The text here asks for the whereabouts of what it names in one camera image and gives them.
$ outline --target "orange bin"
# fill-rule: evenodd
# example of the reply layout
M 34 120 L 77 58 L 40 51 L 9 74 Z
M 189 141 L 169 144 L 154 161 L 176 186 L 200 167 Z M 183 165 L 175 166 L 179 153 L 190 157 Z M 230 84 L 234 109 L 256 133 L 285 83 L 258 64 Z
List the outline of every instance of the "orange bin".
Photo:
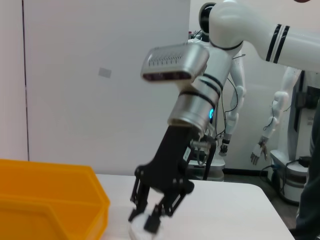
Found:
M 0 159 L 1 240 L 99 240 L 109 205 L 89 166 Z

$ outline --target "person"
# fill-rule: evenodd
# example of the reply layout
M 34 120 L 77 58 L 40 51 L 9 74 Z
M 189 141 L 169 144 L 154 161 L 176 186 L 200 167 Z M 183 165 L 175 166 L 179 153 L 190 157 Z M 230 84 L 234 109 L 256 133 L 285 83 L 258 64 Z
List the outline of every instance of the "person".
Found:
M 294 0 L 307 3 L 310 0 Z M 296 227 L 291 233 L 296 240 L 320 239 L 320 103 L 314 115 L 310 138 L 311 163 L 308 179 L 300 197 Z

